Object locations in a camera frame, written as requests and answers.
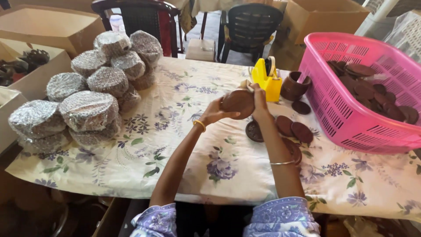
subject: woman's hand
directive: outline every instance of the woman's hand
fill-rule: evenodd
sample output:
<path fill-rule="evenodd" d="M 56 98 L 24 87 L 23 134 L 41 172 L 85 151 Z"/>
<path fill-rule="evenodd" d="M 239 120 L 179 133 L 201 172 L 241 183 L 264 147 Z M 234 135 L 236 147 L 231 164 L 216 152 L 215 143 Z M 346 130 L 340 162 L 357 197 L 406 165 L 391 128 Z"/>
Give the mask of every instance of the woman's hand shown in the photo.
<path fill-rule="evenodd" d="M 240 115 L 240 112 L 223 112 L 220 108 L 223 98 L 224 97 L 220 97 L 212 101 L 200 117 L 199 121 L 202 122 L 205 126 L 213 124 L 220 119 L 235 118 Z"/>
<path fill-rule="evenodd" d="M 267 109 L 266 103 L 266 91 L 260 88 L 258 83 L 254 83 L 250 85 L 251 88 L 254 89 L 254 112 L 253 118 L 258 122 L 264 122 L 268 119 L 272 120 L 272 116 Z"/>

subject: silver bangle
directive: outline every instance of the silver bangle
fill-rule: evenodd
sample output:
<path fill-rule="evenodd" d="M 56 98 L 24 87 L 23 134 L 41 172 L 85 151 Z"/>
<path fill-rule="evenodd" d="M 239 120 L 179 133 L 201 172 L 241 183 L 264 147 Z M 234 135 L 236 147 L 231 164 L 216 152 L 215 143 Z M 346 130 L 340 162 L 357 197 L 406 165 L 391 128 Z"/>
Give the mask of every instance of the silver bangle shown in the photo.
<path fill-rule="evenodd" d="M 271 165 L 276 165 L 276 164 L 292 164 L 295 163 L 295 161 L 288 161 L 288 162 L 282 162 L 282 163 L 272 163 L 270 162 Z"/>

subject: lavender patterned sleeve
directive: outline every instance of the lavender patterned sleeve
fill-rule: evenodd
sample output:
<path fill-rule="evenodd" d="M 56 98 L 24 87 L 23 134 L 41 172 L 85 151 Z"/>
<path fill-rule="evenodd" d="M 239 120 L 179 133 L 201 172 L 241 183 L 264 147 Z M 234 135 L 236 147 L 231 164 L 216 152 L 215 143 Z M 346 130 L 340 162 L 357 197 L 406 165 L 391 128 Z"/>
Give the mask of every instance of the lavender patterned sleeve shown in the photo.
<path fill-rule="evenodd" d="M 320 232 L 319 224 L 307 208 L 307 200 L 286 197 L 255 207 L 243 236 L 320 237 Z"/>
<path fill-rule="evenodd" d="M 176 204 L 152 206 L 131 221 L 130 237 L 176 237 Z"/>

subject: gold bangle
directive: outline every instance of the gold bangle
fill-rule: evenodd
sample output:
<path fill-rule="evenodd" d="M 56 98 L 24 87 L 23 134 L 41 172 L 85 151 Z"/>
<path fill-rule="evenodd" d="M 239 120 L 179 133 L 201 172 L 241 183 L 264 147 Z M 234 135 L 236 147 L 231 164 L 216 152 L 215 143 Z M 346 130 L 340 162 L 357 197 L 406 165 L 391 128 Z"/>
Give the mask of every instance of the gold bangle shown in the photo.
<path fill-rule="evenodd" d="M 199 123 L 203 126 L 203 132 L 202 133 L 206 132 L 206 126 L 202 122 L 200 122 L 199 120 L 196 119 L 196 120 L 193 121 L 193 125 L 195 125 L 196 123 Z"/>

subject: pink plastic basket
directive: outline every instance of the pink plastic basket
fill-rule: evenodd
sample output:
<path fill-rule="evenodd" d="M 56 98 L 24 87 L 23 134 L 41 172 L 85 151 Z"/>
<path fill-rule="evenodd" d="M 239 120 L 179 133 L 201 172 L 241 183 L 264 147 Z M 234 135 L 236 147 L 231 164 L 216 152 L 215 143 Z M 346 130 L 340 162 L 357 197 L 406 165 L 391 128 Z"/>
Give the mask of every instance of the pink plastic basket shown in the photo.
<path fill-rule="evenodd" d="M 421 147 L 421 119 L 398 122 L 367 109 L 348 92 L 326 61 L 360 63 L 387 76 L 383 84 L 397 105 L 421 111 L 421 65 L 399 49 L 378 40 L 345 33 L 312 33 L 299 71 L 312 86 L 306 95 L 326 136 L 335 144 L 374 154 L 403 153 Z"/>

